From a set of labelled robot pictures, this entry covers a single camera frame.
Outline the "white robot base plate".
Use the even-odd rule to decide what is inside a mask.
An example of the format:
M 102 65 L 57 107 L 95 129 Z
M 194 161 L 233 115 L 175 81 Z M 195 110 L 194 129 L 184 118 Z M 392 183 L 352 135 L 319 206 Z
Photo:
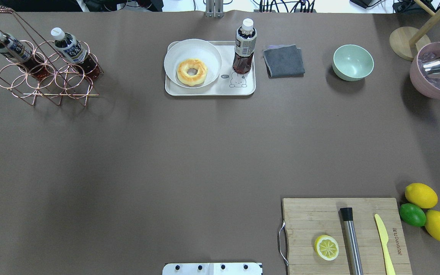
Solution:
M 218 263 L 169 263 L 162 270 L 163 275 L 262 275 L 261 263 L 218 262 Z

